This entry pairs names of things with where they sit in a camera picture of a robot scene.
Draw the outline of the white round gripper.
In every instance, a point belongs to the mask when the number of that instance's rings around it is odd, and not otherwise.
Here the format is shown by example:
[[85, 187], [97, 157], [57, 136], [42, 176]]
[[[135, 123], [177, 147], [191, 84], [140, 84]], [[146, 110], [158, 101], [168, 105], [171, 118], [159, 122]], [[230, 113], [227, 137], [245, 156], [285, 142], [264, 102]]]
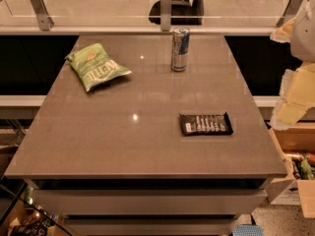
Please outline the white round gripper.
[[315, 0], [310, 0], [296, 18], [277, 28], [270, 40], [290, 43], [294, 57], [311, 62], [283, 74], [280, 99], [270, 121], [275, 130], [283, 131], [295, 125], [315, 104]]

